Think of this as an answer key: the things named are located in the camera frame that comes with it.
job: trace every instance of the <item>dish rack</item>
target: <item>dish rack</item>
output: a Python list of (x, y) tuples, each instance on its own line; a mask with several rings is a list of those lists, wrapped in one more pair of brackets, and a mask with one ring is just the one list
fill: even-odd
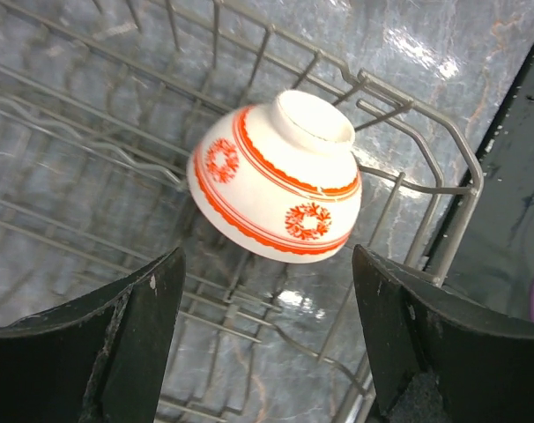
[[(259, 374), (269, 364), (264, 351), (274, 345), (291, 346), (321, 368), (320, 381), (340, 379), (328, 419), (365, 421), (375, 388), (352, 306), (350, 248), (388, 248), (388, 256), (440, 286), (482, 190), (478, 162), (447, 116), (375, 75), (352, 72), (240, 2), (201, 0), (193, 10), (182, 3), (0, 0), (0, 324), (87, 293), (182, 243), (189, 274), (156, 421), (269, 417), (252, 403), (266, 404)], [(344, 258), (333, 262), (341, 271), (336, 281), (323, 281), (339, 286), (332, 291), (339, 304), (325, 317), (300, 316), (326, 322), (327, 330), (296, 330), (297, 321), (291, 330), (291, 317), (278, 321), (296, 306), (292, 298), (281, 301), (292, 293), (285, 287), (298, 277), (296, 266), (227, 241), (199, 215), (184, 179), (191, 148), (214, 121), (291, 87), (331, 101), (358, 133), (360, 227)], [(378, 145), (404, 136), (412, 144), (403, 148), (419, 150), (421, 162), (398, 170), (386, 156), (377, 161), (387, 166), (363, 160), (370, 143), (378, 156)], [(445, 177), (437, 145), (458, 152), (469, 185), (458, 186), (461, 175)], [(434, 271), (422, 271), (426, 243), (453, 196), (461, 206), (442, 260)], [(385, 233), (397, 234), (391, 213), (408, 209), (419, 219), (413, 233), (383, 241)], [(390, 250), (391, 243), (404, 252)], [(310, 269), (312, 277), (321, 266), (330, 265), (296, 268)], [(299, 300), (301, 307), (308, 302)], [(214, 334), (206, 344), (209, 365), (198, 369), (204, 383), (176, 396), (168, 386), (182, 381), (183, 372), (195, 376), (187, 361), (179, 368), (183, 352), (190, 355), (183, 346), (204, 329)], [(356, 337), (353, 348), (344, 346), (343, 339)], [(240, 366), (231, 382), (218, 376), (229, 357)], [(231, 388), (234, 380), (239, 388)], [(226, 390), (237, 392), (222, 399)], [(326, 421), (324, 413), (315, 420)], [(316, 413), (308, 416), (304, 421), (313, 421)]]

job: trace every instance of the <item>metal wire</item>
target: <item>metal wire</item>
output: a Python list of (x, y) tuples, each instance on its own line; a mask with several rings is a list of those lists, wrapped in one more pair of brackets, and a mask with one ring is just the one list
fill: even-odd
[[(404, 133), (411, 138), (421, 151), (422, 157), (434, 177), (434, 186), (406, 181), (406, 174), (402, 171), (403, 169), (390, 173), (360, 165), (362, 172), (393, 182), (382, 214), (371, 234), (369, 246), (372, 246), (381, 236), (387, 214), (393, 202), (397, 201), (397, 194), (401, 188), (430, 195), (430, 201), (404, 260), (405, 266), (414, 268), (426, 241), (426, 233), (433, 224), (433, 216), (438, 207), (440, 196), (463, 196), (462, 207), (458, 208), (458, 216), (455, 219), (456, 227), (452, 231), (445, 256), (442, 258), (437, 271), (435, 273), (419, 273), (422, 278), (438, 286), (442, 284), (483, 186), (482, 172), (471, 148), (466, 143), (464, 135), (447, 116), (368, 72), (362, 70), (358, 74), (352, 73), (342, 59), (320, 50), (317, 46), (283, 28), (274, 26), (268, 20), (257, 17), (254, 13), (242, 8), (238, 2), (211, 0), (212, 16), (211, 19), (205, 19), (176, 4), (174, 0), (151, 1), (165, 9), (163, 11), (164, 16), (167, 16), (168, 32), (176, 53), (181, 53), (183, 47), (184, 32), (180, 29), (181, 22), (211, 33), (210, 70), (198, 87), (185, 80), (181, 74), (175, 74), (174, 61), (171, 61), (165, 69), (158, 69), (137, 60), (135, 55), (139, 50), (138, 43), (141, 40), (139, 37), (132, 44), (131, 54), (126, 55), (103, 42), (100, 37), (87, 34), (84, 31), (81, 32), (80, 28), (74, 29), (72, 26), (63, 25), (37, 11), (28, 10), (16, 2), (0, 0), (0, 26), (9, 17), (18, 17), (34, 24), (37, 28), (23, 48), (21, 69), (11, 67), (7, 63), (0, 63), (0, 117), (3, 118), (0, 122), (0, 143), (4, 139), (4, 133), (9, 124), (17, 123), (24, 131), (23, 137), (19, 140), (19, 150), (14, 153), (13, 165), (5, 170), (4, 184), (0, 186), (0, 248), (7, 242), (10, 234), (21, 234), (27, 239), (37, 241), (40, 246), (34, 252), (36, 265), (40, 265), (48, 252), (51, 251), (50, 249), (53, 249), (58, 251), (62, 257), (80, 259), (80, 265), (75, 269), (73, 278), (78, 284), (95, 286), (105, 283), (105, 280), (99, 275), (93, 275), (89, 272), (89, 269), (94, 265), (114, 271), (117, 274), (124, 274), (131, 272), (141, 263), (150, 261), (152, 255), (148, 252), (129, 247), (130, 244), (110, 241), (105, 236), (98, 234), (95, 230), (97, 219), (103, 219), (104, 216), (108, 215), (112, 206), (110, 198), (119, 195), (123, 184), (137, 181), (139, 183), (152, 183), (152, 186), (157, 188), (154, 188), (152, 192), (153, 198), (150, 201), (145, 219), (133, 232), (142, 234), (151, 224), (152, 216), (157, 210), (164, 189), (175, 189), (182, 196), (182, 205), (179, 206), (171, 227), (175, 230), (178, 229), (178, 231), (181, 231), (179, 228), (189, 227), (196, 218), (194, 209), (191, 209), (194, 205), (186, 194), (183, 171), (184, 160), (189, 156), (190, 132), (193, 130), (195, 122), (203, 115), (220, 116), (231, 111), (234, 107), (246, 103), (252, 88), (257, 84), (260, 70), (269, 64), (292, 76), (293, 82), (288, 85), (289, 87), (314, 87), (329, 95), (336, 106), (352, 103), (357, 109), (371, 115), (372, 120), (357, 124), (357, 131), (363, 131), (376, 124), (384, 123), (398, 133)], [(139, 36), (142, 36), (144, 31), (142, 13), (131, 0), (124, 0), (124, 4), (129, 11), (133, 25), (139, 32)], [(106, 12), (103, 3), (99, 0), (93, 0), (92, 7), (96, 8), (101, 15)], [(234, 13), (240, 19), (260, 30), (261, 37), (258, 44), (254, 44), (249, 39), (222, 27), (222, 18), (228, 12)], [(62, 89), (48, 86), (33, 76), (33, 52), (37, 48), (45, 48), (52, 39), (69, 42), (76, 53), (66, 65)], [(309, 57), (308, 62), (304, 66), (300, 66), (277, 56), (269, 49), (270, 45), (277, 41), (288, 42), (299, 48)], [(249, 76), (246, 78), (245, 86), (236, 101), (210, 94), (215, 72), (221, 68), (222, 60), (224, 60), (222, 58), (224, 42), (242, 48), (253, 55)], [(73, 92), (73, 81), (79, 72), (95, 59), (102, 59), (109, 66), (114, 66), (113, 69), (115, 69), (113, 75), (109, 76), (106, 81), (104, 108), (95, 107), (93, 104), (81, 100)], [(348, 88), (339, 88), (317, 76), (315, 69), (321, 65), (337, 70), (343, 79), (341, 82)], [(143, 94), (141, 92), (143, 90), (140, 87), (142, 84), (137, 84), (137, 98), (140, 107), (135, 122), (124, 116), (116, 115), (113, 111), (115, 97), (129, 77), (152, 81), (158, 87), (149, 98), (142, 100)], [(192, 106), (182, 123), (178, 137), (165, 139), (163, 135), (155, 132), (152, 118), (155, 116), (156, 107), (161, 105), (163, 99), (169, 94), (189, 99)], [(385, 110), (377, 106), (377, 104), (382, 103), (390, 106), (391, 109)], [(441, 167), (426, 138), (410, 124), (399, 119), (401, 114), (408, 112), (419, 114), (429, 121), (437, 122), (447, 130), (451, 137), (449, 142), (456, 145), (461, 157), (470, 169), (472, 181), (469, 186), (445, 185)], [(73, 183), (70, 183), (64, 192), (59, 193), (60, 200), (49, 213), (35, 210), (33, 207), (28, 207), (18, 201), (19, 196), (25, 191), (26, 178), (32, 172), (24, 165), (24, 158), (32, 149), (31, 144), (35, 142), (36, 137), (41, 137), (40, 145), (33, 153), (36, 159), (46, 154), (46, 151), (53, 144), (70, 145), (85, 155), (81, 156), (82, 158), (77, 164), (77, 170), (72, 178)], [(103, 164), (98, 188), (91, 193), (86, 204), (92, 210), (92, 216), (78, 224), (71, 224), (63, 218), (66, 207), (69, 207), (67, 197), (74, 184), (85, 177), (90, 158), (100, 160), (100, 163)], [(125, 169), (120, 174), (122, 179), (113, 188), (112, 195), (103, 196), (103, 191), (109, 186), (117, 168)], [(69, 240), (70, 234), (75, 241)], [(181, 237), (181, 234), (172, 234), (169, 242), (178, 242)], [(221, 244), (226, 240), (220, 237), (218, 242)], [(101, 248), (112, 251), (118, 256), (113, 256), (113, 258), (102, 256), (97, 253), (98, 249)], [(201, 397), (181, 401), (163, 396), (159, 401), (159, 417), (155, 421), (170, 421), (162, 415), (162, 409), (177, 410), (181, 413), (180, 419), (186, 419), (193, 415), (217, 422), (230, 421), (234, 416), (245, 415), (251, 390), (255, 350), (263, 343), (265, 330), (274, 330), (298, 352), (342, 372), (352, 385), (344, 404), (348, 403), (348, 406), (352, 407), (353, 399), (363, 396), (356, 421), (364, 421), (368, 408), (375, 399), (375, 387), (372, 382), (369, 383), (368, 389), (364, 388), (367, 386), (365, 382), (368, 372), (367, 357), (363, 358), (356, 375), (339, 361), (328, 357), (335, 334), (343, 322), (345, 307), (352, 296), (352, 285), (349, 285), (345, 293), (336, 319), (326, 334), (322, 347), (319, 351), (315, 351), (289, 337), (272, 321), (275, 314), (283, 311), (278, 305), (276, 294), (271, 297), (264, 297), (250, 291), (245, 286), (242, 274), (250, 257), (252, 257), (250, 253), (241, 254), (235, 269), (227, 278), (226, 285), (213, 280), (211, 276), (188, 274), (188, 279), (196, 285), (196, 288), (186, 289), (184, 292), (184, 300), (188, 304), (183, 305), (179, 312), (182, 323), (178, 323), (177, 342), (180, 344), (183, 341), (188, 325), (193, 323), (206, 325), (211, 330), (216, 331), (211, 367), (204, 394)], [(15, 281), (13, 286), (23, 286), (30, 280), (32, 273), (33, 271), (24, 273), (18, 281)], [(52, 286), (56, 283), (55, 278), (49, 281)], [(286, 270), (278, 280), (278, 288), (275, 292), (278, 292), (278, 289), (285, 282)], [(6, 299), (6, 296), (0, 299), (0, 307)], [(254, 312), (250, 312), (244, 306), (252, 306)], [(219, 311), (223, 317), (220, 320), (212, 319), (208, 313), (210, 310)], [(253, 323), (257, 329), (253, 332), (244, 330), (240, 326), (242, 322)], [(218, 368), (220, 344), (227, 340), (227, 337), (237, 338), (237, 342), (247, 343), (248, 360), (245, 362), (247, 377), (241, 407), (234, 409), (225, 405), (218, 411), (209, 409), (207, 402), (212, 395), (212, 378)], [(173, 351), (170, 357), (168, 364), (170, 369), (174, 368), (177, 363), (177, 353), (177, 350)], [(336, 416), (336, 423), (345, 422), (346, 414), (347, 410), (345, 412), (342, 410)]]

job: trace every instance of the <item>wire rack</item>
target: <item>wire rack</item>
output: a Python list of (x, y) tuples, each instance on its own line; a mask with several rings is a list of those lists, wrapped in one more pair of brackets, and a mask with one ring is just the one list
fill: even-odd
[[(0, 324), (89, 292), (183, 243), (188, 281), (156, 421), (261, 421), (249, 405), (262, 396), (254, 369), (266, 359), (257, 355), (281, 340), (340, 374), (342, 406), (329, 418), (365, 421), (375, 398), (367, 356), (359, 343), (347, 355), (339, 335), (356, 314), (349, 270), (333, 293), (340, 300), (327, 330), (291, 334), (276, 322), (286, 313), (280, 295), (292, 266), (253, 256), (207, 226), (187, 194), (185, 161), (224, 113), (289, 87), (342, 109), (361, 144), (375, 134), (408, 137), (419, 163), (372, 167), (360, 147), (355, 152), (365, 200), (346, 249), (357, 242), (390, 249), (382, 238), (394, 233), (391, 213), (417, 198), (405, 252), (388, 256), (438, 286), (482, 190), (478, 162), (447, 116), (378, 77), (351, 72), (237, 2), (182, 3), (0, 0)], [(439, 129), (430, 139), (421, 128), (433, 125)], [(470, 185), (446, 183), (438, 144), (458, 152)], [(379, 201), (371, 197), (375, 187), (386, 191)], [(445, 254), (434, 272), (421, 271), (441, 204), (453, 196), (461, 206)], [(169, 378), (190, 373), (187, 337), (200, 330), (211, 339), (208, 365), (198, 369), (203, 382), (175, 395)], [(223, 397), (232, 382), (219, 376), (228, 356), (240, 366), (235, 401)]]

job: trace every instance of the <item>white bowl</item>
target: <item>white bowl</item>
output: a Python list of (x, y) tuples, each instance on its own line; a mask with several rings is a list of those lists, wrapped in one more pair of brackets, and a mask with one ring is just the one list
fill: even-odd
[(285, 91), (222, 117), (193, 151), (190, 193), (243, 248), (286, 263), (336, 254), (357, 220), (355, 131), (330, 103)]

